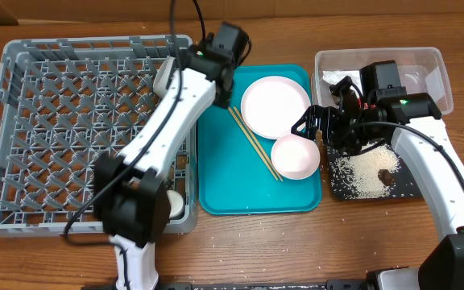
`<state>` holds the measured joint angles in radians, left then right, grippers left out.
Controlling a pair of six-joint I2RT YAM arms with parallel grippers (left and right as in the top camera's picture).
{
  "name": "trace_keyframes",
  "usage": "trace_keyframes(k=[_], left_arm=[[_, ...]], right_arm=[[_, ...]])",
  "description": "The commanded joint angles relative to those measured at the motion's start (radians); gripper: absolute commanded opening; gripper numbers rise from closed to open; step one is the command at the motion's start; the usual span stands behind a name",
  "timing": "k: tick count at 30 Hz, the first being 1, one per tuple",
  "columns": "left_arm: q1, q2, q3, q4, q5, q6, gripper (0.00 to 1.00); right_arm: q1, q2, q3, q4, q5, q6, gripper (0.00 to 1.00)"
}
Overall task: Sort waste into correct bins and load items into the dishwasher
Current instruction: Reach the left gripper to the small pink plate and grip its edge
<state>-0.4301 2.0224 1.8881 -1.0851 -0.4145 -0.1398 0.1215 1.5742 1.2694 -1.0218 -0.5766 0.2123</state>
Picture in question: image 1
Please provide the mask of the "pink bowl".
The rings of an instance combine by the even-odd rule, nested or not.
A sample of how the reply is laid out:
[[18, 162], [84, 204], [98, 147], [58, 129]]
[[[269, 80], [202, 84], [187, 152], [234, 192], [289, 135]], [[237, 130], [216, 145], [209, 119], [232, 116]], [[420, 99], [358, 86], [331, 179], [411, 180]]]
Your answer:
[[318, 169], [321, 155], [314, 141], [288, 134], [273, 144], [271, 162], [281, 176], [290, 180], [303, 180]]

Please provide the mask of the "white rice pile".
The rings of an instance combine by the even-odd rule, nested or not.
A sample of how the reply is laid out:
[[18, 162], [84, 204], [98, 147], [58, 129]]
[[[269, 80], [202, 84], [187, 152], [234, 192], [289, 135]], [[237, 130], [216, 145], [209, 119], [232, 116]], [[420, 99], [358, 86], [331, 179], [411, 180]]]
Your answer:
[[388, 145], [355, 156], [341, 156], [333, 148], [328, 148], [327, 157], [332, 191], [338, 199], [390, 197], [396, 186], [396, 182], [385, 186], [378, 178], [380, 169], [387, 169], [393, 177], [400, 170], [400, 160]]

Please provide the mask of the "wooden chopstick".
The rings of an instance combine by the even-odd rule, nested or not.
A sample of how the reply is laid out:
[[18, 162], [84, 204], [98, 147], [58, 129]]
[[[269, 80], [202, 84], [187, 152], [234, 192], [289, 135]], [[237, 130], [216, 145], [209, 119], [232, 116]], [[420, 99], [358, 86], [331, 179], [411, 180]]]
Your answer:
[[275, 174], [274, 170], [271, 168], [271, 166], [268, 164], [264, 154], [259, 150], [259, 147], [256, 145], [255, 141], [252, 139], [251, 134], [247, 132], [243, 124], [240, 122], [238, 115], [230, 108], [227, 108], [229, 113], [231, 114], [232, 118], [236, 121], [238, 124], [239, 128], [243, 132], [243, 134], [246, 136], [248, 142], [251, 144], [251, 146], [254, 148], [255, 152], [259, 156], [259, 158], [263, 161], [264, 165], [267, 167], [268, 171], [273, 175], [275, 180], [279, 180], [278, 176]]
[[246, 124], [246, 121], [244, 120], [244, 118], [242, 117], [241, 113], [239, 112], [238, 108], [237, 107], [233, 107], [233, 110], [234, 110], [234, 113], [236, 114], [236, 116], [238, 117], [238, 119], [240, 120], [241, 124], [242, 124], [242, 127], [243, 129], [245, 130], [245, 132], [247, 133], [250, 141], [251, 141], [251, 144], [255, 147], [255, 150], [259, 153], [259, 156], [261, 157], [261, 159], [263, 160], [263, 162], [265, 163], [265, 165], [268, 167], [269, 171], [272, 173], [272, 175], [274, 176], [274, 178], [278, 181], [281, 181], [283, 182], [284, 179], [282, 178], [282, 176], [276, 171], [270, 157], [268, 156], [268, 154], [266, 153], [266, 151], [264, 150], [263, 146], [261, 145], [261, 143], [258, 141], [257, 137], [255, 136], [255, 134], [253, 133], [253, 131], [248, 127], [248, 125]]

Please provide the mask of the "white napkin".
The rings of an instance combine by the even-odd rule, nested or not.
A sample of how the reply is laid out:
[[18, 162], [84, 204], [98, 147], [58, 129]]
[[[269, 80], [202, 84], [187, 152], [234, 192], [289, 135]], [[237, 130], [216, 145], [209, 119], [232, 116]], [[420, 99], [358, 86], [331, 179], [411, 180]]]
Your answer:
[[362, 90], [362, 84], [360, 80], [360, 73], [358, 70], [335, 70], [335, 71], [324, 71], [322, 79], [331, 84], [337, 84], [344, 77], [350, 77], [356, 86]]

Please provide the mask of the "grey bowl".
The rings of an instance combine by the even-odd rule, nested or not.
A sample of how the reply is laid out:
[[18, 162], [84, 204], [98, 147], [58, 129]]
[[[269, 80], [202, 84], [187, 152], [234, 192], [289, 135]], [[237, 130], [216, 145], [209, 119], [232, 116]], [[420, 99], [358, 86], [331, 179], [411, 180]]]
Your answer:
[[153, 92], [159, 97], [163, 98], [171, 83], [172, 69], [174, 68], [176, 58], [173, 56], [167, 57], [157, 70], [155, 79], [153, 81]]

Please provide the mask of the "small white cup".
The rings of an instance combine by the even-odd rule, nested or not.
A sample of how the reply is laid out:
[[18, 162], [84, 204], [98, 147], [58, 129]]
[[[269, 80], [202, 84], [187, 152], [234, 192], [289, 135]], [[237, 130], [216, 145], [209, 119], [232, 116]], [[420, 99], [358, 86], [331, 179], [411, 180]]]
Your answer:
[[185, 200], [180, 193], [169, 189], [167, 191], [169, 204], [171, 206], [169, 219], [176, 220], [184, 216]]

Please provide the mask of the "brown food scrap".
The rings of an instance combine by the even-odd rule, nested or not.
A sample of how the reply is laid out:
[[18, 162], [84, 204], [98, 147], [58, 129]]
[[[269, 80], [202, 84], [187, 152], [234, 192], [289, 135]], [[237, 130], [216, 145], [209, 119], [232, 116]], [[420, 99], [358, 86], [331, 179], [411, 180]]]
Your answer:
[[393, 175], [387, 169], [380, 169], [378, 171], [378, 178], [385, 186], [391, 186], [395, 183]]

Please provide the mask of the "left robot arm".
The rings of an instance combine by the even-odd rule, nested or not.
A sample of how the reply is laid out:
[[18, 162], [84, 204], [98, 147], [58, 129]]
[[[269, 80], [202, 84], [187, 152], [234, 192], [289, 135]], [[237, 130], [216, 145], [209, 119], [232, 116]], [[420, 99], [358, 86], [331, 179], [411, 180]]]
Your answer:
[[227, 107], [244, 45], [193, 45], [166, 59], [154, 79], [160, 103], [144, 128], [115, 157], [95, 163], [93, 213], [118, 264], [116, 289], [155, 289], [155, 241], [173, 206], [164, 184], [170, 165], [202, 113]]

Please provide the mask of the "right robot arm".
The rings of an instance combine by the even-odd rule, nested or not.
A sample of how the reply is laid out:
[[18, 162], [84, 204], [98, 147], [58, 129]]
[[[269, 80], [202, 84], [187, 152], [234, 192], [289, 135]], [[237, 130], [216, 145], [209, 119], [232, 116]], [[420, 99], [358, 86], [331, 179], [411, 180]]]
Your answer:
[[409, 94], [399, 77], [362, 77], [359, 100], [344, 77], [330, 91], [337, 107], [310, 106], [291, 132], [349, 155], [373, 139], [390, 143], [411, 172], [437, 227], [439, 243], [418, 267], [368, 273], [365, 289], [464, 289], [464, 166], [450, 143], [441, 111], [427, 93]]

